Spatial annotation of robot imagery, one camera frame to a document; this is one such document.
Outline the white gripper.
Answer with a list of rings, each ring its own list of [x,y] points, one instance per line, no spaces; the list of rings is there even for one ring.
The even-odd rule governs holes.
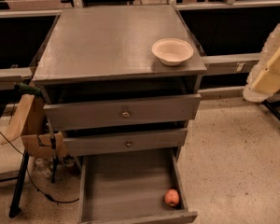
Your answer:
[[[260,103],[280,90],[280,23],[269,34],[259,56],[259,62],[251,69],[243,96],[247,101]]]

